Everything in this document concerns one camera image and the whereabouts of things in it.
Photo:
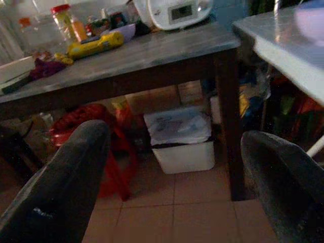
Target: white rice cooker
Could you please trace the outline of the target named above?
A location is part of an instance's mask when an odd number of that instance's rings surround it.
[[[153,23],[164,30],[183,28],[208,17],[213,0],[147,0]]]

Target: orange lid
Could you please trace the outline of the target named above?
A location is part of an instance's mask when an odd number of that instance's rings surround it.
[[[27,26],[30,26],[30,20],[29,20],[29,18],[21,18],[21,19],[19,19],[18,22],[21,24],[21,27],[22,28],[25,28]]]
[[[63,4],[63,5],[59,5],[59,6],[51,8],[51,11],[52,11],[52,14],[56,14],[56,13],[59,13],[61,11],[68,10],[69,8],[70,8],[69,4]]]

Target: white table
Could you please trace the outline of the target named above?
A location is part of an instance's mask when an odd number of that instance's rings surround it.
[[[293,7],[247,17],[233,25],[239,35],[254,40],[254,51],[262,59],[324,106],[324,47],[315,46],[302,36],[295,24]],[[324,137],[308,155],[314,156],[323,146]]]

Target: tile floor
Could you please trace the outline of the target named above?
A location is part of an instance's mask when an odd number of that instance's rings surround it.
[[[278,242],[257,200],[231,202],[226,168],[166,175],[148,155],[133,197],[97,200],[83,243]]]

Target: yellow container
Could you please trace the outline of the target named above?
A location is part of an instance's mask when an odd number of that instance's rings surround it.
[[[120,47],[124,43],[124,36],[120,32],[103,35],[99,40],[85,44],[72,43],[68,47],[67,55],[73,60]]]

